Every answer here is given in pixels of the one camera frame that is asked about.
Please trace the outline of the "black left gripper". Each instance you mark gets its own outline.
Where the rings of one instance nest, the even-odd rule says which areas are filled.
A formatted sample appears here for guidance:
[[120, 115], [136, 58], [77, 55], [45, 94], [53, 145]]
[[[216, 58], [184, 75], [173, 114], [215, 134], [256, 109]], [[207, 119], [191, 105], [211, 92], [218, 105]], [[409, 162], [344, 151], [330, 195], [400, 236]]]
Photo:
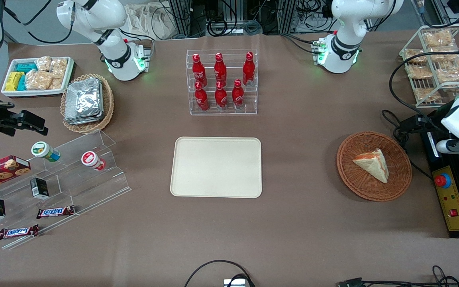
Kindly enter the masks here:
[[406, 136], [410, 133], [435, 132], [447, 135], [447, 128], [441, 124], [443, 118], [441, 113], [430, 113], [428, 116], [416, 114], [399, 123], [398, 134]]

